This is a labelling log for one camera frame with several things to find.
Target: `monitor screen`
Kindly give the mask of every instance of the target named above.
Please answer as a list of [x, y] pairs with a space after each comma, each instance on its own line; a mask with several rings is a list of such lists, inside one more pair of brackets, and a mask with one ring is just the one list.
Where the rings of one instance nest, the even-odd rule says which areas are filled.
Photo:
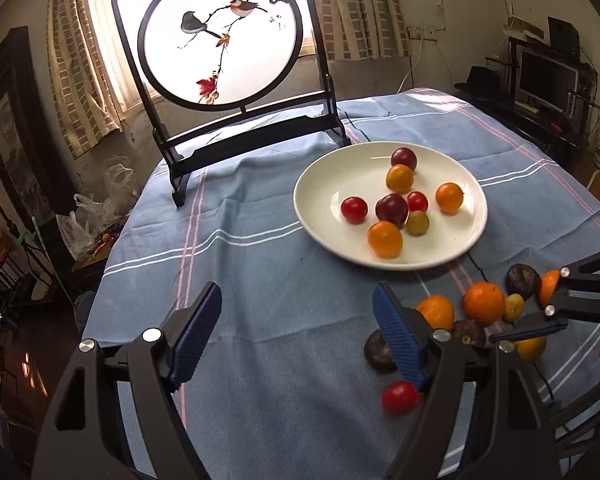
[[520, 89], [563, 112], [569, 112], [569, 93], [576, 89], [578, 73], [545, 57], [522, 52]]

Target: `blue gripper pad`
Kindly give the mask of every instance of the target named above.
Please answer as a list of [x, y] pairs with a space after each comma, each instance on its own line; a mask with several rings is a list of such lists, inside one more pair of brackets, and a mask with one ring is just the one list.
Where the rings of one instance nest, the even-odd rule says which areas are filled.
[[427, 377], [421, 368], [422, 350], [398, 310], [400, 304], [397, 303], [397, 298], [392, 298], [384, 286], [376, 285], [372, 301], [374, 316], [400, 375], [422, 391], [427, 384]]
[[195, 314], [182, 331], [173, 348], [171, 373], [168, 381], [174, 390], [182, 383], [190, 381], [198, 362], [205, 351], [206, 343], [218, 322], [222, 311], [222, 292], [215, 283], [211, 285], [203, 298], [196, 298], [198, 303]]

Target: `plate rim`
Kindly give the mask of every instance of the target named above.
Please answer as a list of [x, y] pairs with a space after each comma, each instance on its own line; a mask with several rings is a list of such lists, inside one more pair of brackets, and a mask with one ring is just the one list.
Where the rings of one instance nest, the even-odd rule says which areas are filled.
[[[304, 177], [305, 173], [307, 173], [314, 164], [317, 164], [318, 162], [320, 162], [327, 156], [331, 156], [334, 153], [341, 153], [343, 150], [359, 149], [358, 148], [359, 146], [368, 146], [370, 144], [387, 144], [387, 145], [390, 144], [390, 145], [396, 146], [396, 149], [400, 148], [400, 147], [409, 148], [410, 146], [416, 146], [418, 149], [429, 150], [430, 152], [435, 152], [439, 155], [442, 155], [445, 158], [448, 158], [454, 164], [457, 164], [458, 166], [460, 166], [469, 175], [469, 177], [474, 181], [477, 188], [480, 190], [480, 195], [482, 196], [482, 199], [484, 202], [484, 222], [480, 226], [480, 229], [478, 231], [476, 231], [475, 235], [473, 237], [469, 238], [467, 244], [465, 244], [461, 250], [456, 251], [455, 253], [451, 254], [448, 258], [442, 258], [440, 260], [437, 260], [434, 264], [396, 264], [396, 263], [391, 263], [391, 261], [389, 261], [389, 260], [386, 262], [367, 262], [367, 261], [363, 261], [358, 258], [355, 258], [353, 256], [350, 256], [348, 254], [343, 254], [341, 251], [327, 246], [325, 244], [325, 242], [323, 242], [320, 239], [320, 237], [317, 236], [317, 234], [306, 224], [305, 220], [302, 218], [302, 215], [298, 211], [298, 184]], [[344, 260], [347, 260], [347, 261], [355, 263], [355, 264], [359, 264], [363, 267], [369, 267], [372, 269], [401, 270], [401, 271], [433, 269], [435, 267], [439, 267], [440, 265], [449, 263], [451, 260], [453, 260], [459, 256], [462, 256], [462, 254], [467, 253], [477, 243], [477, 241], [480, 239], [480, 237], [484, 233], [484, 230], [487, 227], [487, 220], [489, 218], [489, 204], [487, 202], [487, 197], [484, 194], [484, 190], [482, 189], [482, 186], [480, 186], [480, 183], [474, 177], [474, 174], [471, 173], [471, 171], [469, 171], [466, 167], [464, 167], [462, 164], [460, 164], [460, 162], [455, 160], [453, 157], [447, 155], [446, 153], [442, 153], [439, 150], [430, 148], [429, 146], [423, 146], [422, 144], [414, 144], [413, 142], [399, 142], [397, 140], [373, 140], [372, 142], [360, 142], [360, 143], [356, 143], [356, 144], [351, 144], [350, 146], [346, 146], [344, 148], [337, 148], [336, 150], [333, 150], [329, 153], [325, 153], [323, 156], [314, 160], [311, 164], [309, 164], [309, 166], [307, 166], [304, 169], [304, 171], [300, 174], [300, 176], [296, 180], [296, 184], [294, 186], [294, 210], [296, 212], [296, 216], [298, 217], [298, 220], [302, 224], [302, 227], [309, 234], [309, 236], [313, 240], [318, 242], [322, 247], [327, 249], [330, 253], [336, 254], [337, 256], [341, 257]]]

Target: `blue tablecloth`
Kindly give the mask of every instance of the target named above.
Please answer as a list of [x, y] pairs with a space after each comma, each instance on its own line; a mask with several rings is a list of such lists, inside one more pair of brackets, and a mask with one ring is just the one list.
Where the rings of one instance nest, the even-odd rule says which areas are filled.
[[[471, 250], [488, 279], [504, 285], [517, 262], [549, 269], [600, 251], [600, 202], [535, 146], [458, 98], [428, 89], [339, 104], [353, 142], [400, 140], [440, 150], [480, 181], [489, 205]], [[300, 108], [225, 128], [223, 138], [298, 114]], [[181, 146], [189, 154], [208, 136]], [[391, 418], [363, 344], [377, 328], [374, 285], [388, 281], [405, 305], [444, 294], [457, 305], [481, 281], [463, 256], [421, 272], [381, 272], [327, 252], [302, 229], [292, 193], [301, 172], [334, 149], [324, 133], [276, 144], [192, 174], [186, 204], [171, 199], [159, 164], [111, 252], [85, 337], [135, 338], [190, 305], [213, 280], [222, 316], [176, 405], [214, 479], [382, 478], [413, 418]], [[532, 312], [533, 300], [526, 304]], [[502, 323], [490, 327], [502, 330]], [[600, 378], [600, 325], [572, 322], [550, 336], [540, 362], [557, 397]], [[538, 378], [542, 398], [546, 387]], [[472, 386], [442, 472], [461, 456]], [[152, 473], [128, 387], [125, 425], [138, 468]]]

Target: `bird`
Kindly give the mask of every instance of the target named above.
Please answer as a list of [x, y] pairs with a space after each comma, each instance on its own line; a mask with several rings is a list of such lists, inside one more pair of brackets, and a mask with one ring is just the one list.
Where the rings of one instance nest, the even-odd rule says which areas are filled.
[[219, 34], [211, 32], [210, 30], [206, 30], [206, 23], [202, 23], [199, 19], [197, 19], [192, 10], [188, 10], [182, 15], [180, 30], [186, 34], [198, 34], [199, 32], [206, 32], [207, 34], [215, 36], [218, 38], [218, 40], [222, 39], [222, 36]]
[[245, 2], [244, 0], [233, 0], [230, 7], [232, 13], [234, 13], [236, 16], [240, 16], [241, 18], [247, 17], [253, 12], [253, 9], [260, 9], [264, 10], [265, 12], [269, 12], [267, 9], [259, 7], [258, 4], [254, 4], [253, 2]]

